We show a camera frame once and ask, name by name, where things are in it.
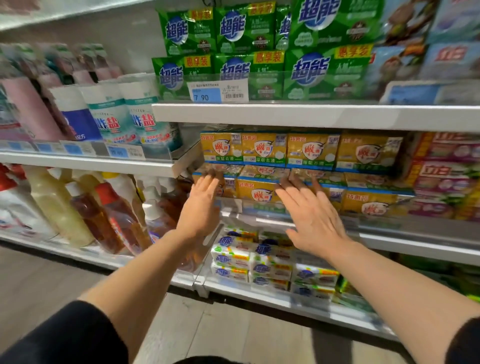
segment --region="green detergent package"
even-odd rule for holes
[[[216,54],[214,73],[220,80],[248,78],[250,100],[282,98],[285,52],[266,50],[248,55]]]
[[[293,0],[288,47],[372,43],[383,7],[384,0]]]
[[[286,100],[362,98],[373,44],[290,49],[285,53]]]
[[[157,12],[169,56],[216,52],[213,8]]]
[[[215,8],[215,22],[219,53],[249,54],[274,48],[274,1]]]
[[[277,5],[275,49],[288,49],[288,35],[290,34],[291,21],[292,13],[290,12],[290,5]]]
[[[190,100],[187,82],[210,81],[210,54],[152,58],[162,100]]]

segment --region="gray floor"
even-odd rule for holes
[[[0,352],[105,276],[0,247]],[[135,364],[404,364],[400,355],[227,304],[167,294]]]

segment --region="yellow soap package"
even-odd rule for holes
[[[408,214],[413,190],[388,176],[345,173],[347,192],[341,211],[366,216],[398,217]]]
[[[200,133],[205,162],[243,164],[241,134],[234,130]]]
[[[243,132],[243,164],[284,167],[287,134],[275,132]]]
[[[388,174],[400,150],[403,134],[344,131],[340,137],[335,170]]]
[[[287,168],[245,166],[237,178],[239,196],[257,202],[281,202],[275,193],[275,185],[289,173]]]
[[[292,168],[290,174],[296,174],[313,192],[315,191],[312,187],[312,178],[316,178],[335,210],[340,211],[347,190],[347,182],[343,172]]]
[[[238,164],[204,163],[192,173],[193,182],[197,183],[199,178],[211,169],[223,173],[223,181],[220,181],[216,195],[219,197],[237,198],[237,177],[243,166]]]
[[[288,133],[287,167],[332,170],[340,133]]]

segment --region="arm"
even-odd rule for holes
[[[201,177],[192,186],[175,230],[79,298],[110,319],[128,348],[130,363],[140,349],[175,270],[186,254],[218,224],[218,211],[213,206],[218,184],[219,179],[211,174]]]
[[[417,363],[444,363],[455,334],[480,316],[480,305],[352,241],[316,179],[312,183],[316,194],[296,176],[282,180],[276,189],[297,228],[287,230],[289,238],[340,271]]]

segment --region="hand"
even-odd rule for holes
[[[176,231],[187,239],[197,240],[210,234],[220,220],[219,210],[214,206],[216,189],[222,173],[215,176],[210,170],[192,186],[190,197],[183,205]]]
[[[312,178],[315,194],[296,175],[290,177],[290,182],[283,178],[280,183],[275,192],[297,228],[288,229],[288,237],[300,250],[331,261],[332,253],[350,238],[317,179]]]

